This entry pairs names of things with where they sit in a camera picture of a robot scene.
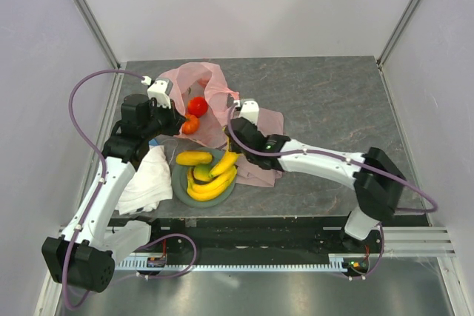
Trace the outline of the orange tangerine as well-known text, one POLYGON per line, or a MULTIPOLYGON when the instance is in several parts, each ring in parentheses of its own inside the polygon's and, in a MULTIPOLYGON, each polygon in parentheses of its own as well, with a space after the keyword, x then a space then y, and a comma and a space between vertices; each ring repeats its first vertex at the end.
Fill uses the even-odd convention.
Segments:
POLYGON ((181 127, 181 131, 184 135, 192 135, 198 131, 200 127, 200 120, 193 114, 185 115, 185 122, 181 127))

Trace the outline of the red-yellow apple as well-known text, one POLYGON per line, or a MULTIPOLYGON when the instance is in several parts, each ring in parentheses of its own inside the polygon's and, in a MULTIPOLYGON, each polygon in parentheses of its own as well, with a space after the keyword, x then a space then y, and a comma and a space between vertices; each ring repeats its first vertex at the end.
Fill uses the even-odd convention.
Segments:
POLYGON ((208 111, 208 103, 202 96, 196 96, 188 101, 187 111, 189 114, 197 118, 202 117, 208 111))

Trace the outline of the green-yellow mango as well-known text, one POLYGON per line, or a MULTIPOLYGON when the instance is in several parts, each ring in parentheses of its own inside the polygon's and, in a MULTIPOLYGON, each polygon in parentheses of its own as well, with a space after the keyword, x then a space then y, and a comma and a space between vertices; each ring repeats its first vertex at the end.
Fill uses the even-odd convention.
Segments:
POLYGON ((193 177, 197 181, 210 182, 213 179, 210 175, 211 169, 212 169, 212 166, 209 164, 196 165, 193 167, 193 177))

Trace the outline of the pink plastic bag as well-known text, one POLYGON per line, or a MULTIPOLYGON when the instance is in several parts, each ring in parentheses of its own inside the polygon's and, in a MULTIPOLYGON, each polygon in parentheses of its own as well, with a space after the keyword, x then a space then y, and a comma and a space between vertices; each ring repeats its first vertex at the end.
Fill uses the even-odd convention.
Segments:
POLYGON ((180 134, 179 138, 210 148, 219 148, 227 143, 224 126, 227 124, 229 98, 238 99, 239 93, 227 84, 221 67, 208 62, 189 62, 160 75, 173 83, 170 98, 177 111, 187 113, 188 102, 201 96, 208 104, 207 112, 199 119, 199 128, 192 135, 180 134))

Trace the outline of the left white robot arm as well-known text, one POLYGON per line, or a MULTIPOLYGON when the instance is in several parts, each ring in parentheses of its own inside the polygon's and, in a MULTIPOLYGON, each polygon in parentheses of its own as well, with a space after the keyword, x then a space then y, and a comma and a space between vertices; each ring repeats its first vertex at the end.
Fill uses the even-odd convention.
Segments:
POLYGON ((178 135, 185 118, 166 94, 125 97, 118 120, 101 150, 101 165, 78 211, 57 238, 41 247, 54 282, 103 292, 114 268, 142 247, 154 252, 162 233, 131 221, 113 235, 106 229, 126 185, 138 171, 149 142, 158 135, 178 135))

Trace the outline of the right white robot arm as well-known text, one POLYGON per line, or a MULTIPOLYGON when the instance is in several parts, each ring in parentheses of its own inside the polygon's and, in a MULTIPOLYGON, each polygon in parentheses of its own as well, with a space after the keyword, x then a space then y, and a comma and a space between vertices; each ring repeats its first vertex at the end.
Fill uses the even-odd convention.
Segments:
POLYGON ((355 192, 357 206, 339 233, 339 243, 356 252, 379 223, 392 219, 405 177, 376 147, 366 153, 312 147, 285 135, 264 135, 246 118, 234 118, 225 130, 230 150, 265 170, 298 172, 334 181, 355 192))

